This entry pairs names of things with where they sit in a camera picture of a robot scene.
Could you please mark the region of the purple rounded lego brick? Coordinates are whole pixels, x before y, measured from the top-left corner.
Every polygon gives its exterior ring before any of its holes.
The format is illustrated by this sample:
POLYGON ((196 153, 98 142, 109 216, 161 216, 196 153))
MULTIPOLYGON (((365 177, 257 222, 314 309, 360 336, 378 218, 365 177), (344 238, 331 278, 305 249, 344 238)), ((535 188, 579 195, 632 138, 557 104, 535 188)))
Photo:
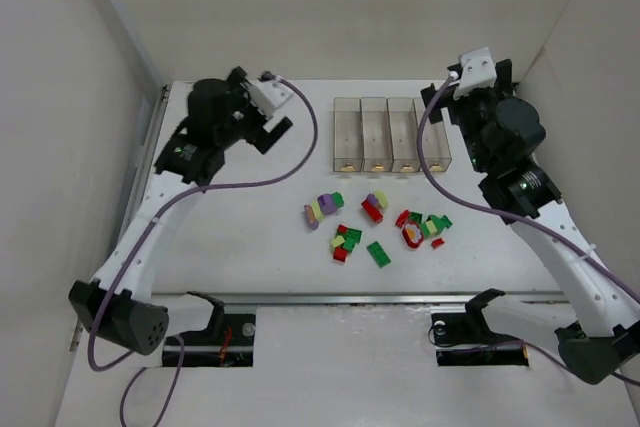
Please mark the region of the purple rounded lego brick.
POLYGON ((317 202, 319 204, 321 213, 325 216, 334 214, 338 209, 332 194, 321 194, 317 198, 317 202))

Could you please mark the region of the light green lego brick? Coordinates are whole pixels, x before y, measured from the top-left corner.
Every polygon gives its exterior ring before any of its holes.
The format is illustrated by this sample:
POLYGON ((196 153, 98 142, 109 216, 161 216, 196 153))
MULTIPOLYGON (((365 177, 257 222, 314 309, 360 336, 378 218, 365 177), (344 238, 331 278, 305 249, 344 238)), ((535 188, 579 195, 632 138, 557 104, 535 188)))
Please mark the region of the light green lego brick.
POLYGON ((324 220, 324 213, 322 212, 322 209, 320 207, 320 204, 319 204, 318 200, 314 200, 310 204, 310 206, 311 206, 311 209, 312 209, 312 212, 313 212, 313 215, 314 215, 316 221, 318 223, 322 222, 324 220))

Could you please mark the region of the green square lego brick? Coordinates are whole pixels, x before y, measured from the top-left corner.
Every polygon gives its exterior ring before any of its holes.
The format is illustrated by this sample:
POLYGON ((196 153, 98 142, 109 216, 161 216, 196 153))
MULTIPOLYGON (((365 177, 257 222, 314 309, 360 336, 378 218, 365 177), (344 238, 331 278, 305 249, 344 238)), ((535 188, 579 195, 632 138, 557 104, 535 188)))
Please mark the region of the green square lego brick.
POLYGON ((337 209, 342 208, 345 205, 344 198, 340 192, 334 192, 331 194, 333 203, 337 209))

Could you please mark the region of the purple flower lego piece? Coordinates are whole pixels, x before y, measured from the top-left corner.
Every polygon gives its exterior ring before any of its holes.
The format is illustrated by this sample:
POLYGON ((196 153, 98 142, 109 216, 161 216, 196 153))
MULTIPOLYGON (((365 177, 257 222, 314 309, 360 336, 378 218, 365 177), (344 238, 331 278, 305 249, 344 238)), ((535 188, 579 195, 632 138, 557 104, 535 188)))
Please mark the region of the purple flower lego piece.
POLYGON ((304 209, 304 218, 307 227, 311 231, 315 231, 319 227, 319 221, 313 211, 313 208, 310 205, 305 205, 304 209))

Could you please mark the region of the green lego plate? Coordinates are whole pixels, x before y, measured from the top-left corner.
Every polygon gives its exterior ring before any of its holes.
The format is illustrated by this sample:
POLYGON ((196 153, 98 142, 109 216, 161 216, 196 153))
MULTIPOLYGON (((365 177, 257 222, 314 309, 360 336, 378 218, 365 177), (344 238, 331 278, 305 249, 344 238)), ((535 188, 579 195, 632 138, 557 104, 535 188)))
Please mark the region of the green lego plate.
POLYGON ((352 239, 356 244, 361 242, 362 231, 354 228, 347 228, 344 233, 345 238, 352 239))

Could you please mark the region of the small green lego brick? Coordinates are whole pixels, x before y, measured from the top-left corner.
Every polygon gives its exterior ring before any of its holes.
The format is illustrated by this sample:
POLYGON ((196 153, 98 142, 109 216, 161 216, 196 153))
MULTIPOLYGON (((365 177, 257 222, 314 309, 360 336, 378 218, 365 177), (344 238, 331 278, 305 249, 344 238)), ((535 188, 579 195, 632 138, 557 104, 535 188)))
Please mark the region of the small green lego brick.
POLYGON ((356 246, 357 242, 351 238, 346 239, 345 242, 341 245, 341 247, 349 253, 351 253, 356 246))

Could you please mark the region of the long green lego brick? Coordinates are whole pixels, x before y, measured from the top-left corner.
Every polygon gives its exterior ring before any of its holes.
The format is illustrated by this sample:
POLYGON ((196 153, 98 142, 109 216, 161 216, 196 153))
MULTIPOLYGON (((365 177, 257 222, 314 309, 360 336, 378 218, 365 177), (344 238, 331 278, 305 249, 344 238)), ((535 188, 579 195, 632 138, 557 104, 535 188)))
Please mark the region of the long green lego brick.
POLYGON ((391 258, 379 242, 370 243, 366 250, 379 268, 384 268, 391 263, 391 258))

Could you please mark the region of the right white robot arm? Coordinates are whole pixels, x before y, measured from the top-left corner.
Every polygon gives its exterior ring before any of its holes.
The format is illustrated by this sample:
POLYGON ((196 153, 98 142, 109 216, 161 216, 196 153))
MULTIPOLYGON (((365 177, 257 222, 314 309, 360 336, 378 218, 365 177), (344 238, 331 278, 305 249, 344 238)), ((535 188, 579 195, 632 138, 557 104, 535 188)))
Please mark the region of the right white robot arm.
POLYGON ((529 305, 498 289, 487 289, 465 304, 449 324, 444 347, 474 344, 488 351, 518 343, 558 355, 565 369, 596 385, 639 354, 639 295, 613 274, 576 227, 562 195, 536 163, 534 152, 546 130, 527 101, 515 94, 512 63, 493 61, 486 49, 462 54, 448 67, 441 86, 421 92, 425 111, 416 140, 421 162, 427 123, 447 113, 462 135, 472 168, 483 174, 479 205, 442 187, 428 167, 427 180, 451 202, 496 216, 550 273, 573 311, 529 305))

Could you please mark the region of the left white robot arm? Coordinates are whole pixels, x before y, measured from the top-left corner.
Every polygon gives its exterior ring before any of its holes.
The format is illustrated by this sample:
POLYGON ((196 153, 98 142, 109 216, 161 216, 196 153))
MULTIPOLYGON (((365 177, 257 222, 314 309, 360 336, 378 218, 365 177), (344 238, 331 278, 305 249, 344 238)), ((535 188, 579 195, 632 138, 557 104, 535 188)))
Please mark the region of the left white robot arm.
POLYGON ((81 325, 96 337, 141 355, 175 334, 175 317, 151 302, 157 269, 172 237, 239 141, 266 153, 292 127, 267 123, 294 96, 278 77, 257 81, 234 68, 225 79, 202 79, 187 96, 185 117, 160 150, 148 190, 114 251, 88 282, 68 294, 81 325))

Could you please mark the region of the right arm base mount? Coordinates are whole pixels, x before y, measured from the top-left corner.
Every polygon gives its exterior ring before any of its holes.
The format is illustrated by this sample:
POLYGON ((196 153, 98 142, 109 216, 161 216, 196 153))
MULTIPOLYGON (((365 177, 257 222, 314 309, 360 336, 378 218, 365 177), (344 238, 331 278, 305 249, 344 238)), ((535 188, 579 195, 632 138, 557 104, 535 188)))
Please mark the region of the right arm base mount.
POLYGON ((467 301, 462 311, 431 314, 428 336, 439 367, 529 366, 522 341, 491 331, 482 316, 491 301, 504 296, 491 288, 467 301))

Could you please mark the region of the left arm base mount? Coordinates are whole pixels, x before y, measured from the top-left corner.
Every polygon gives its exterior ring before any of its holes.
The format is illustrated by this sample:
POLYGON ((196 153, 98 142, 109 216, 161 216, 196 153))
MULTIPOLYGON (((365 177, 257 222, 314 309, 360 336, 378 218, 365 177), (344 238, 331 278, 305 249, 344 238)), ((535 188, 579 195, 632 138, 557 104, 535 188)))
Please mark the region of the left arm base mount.
POLYGON ((160 297, 168 309, 168 332, 161 347, 164 367, 245 368, 254 361, 256 314, 227 312, 222 300, 188 292, 160 297))

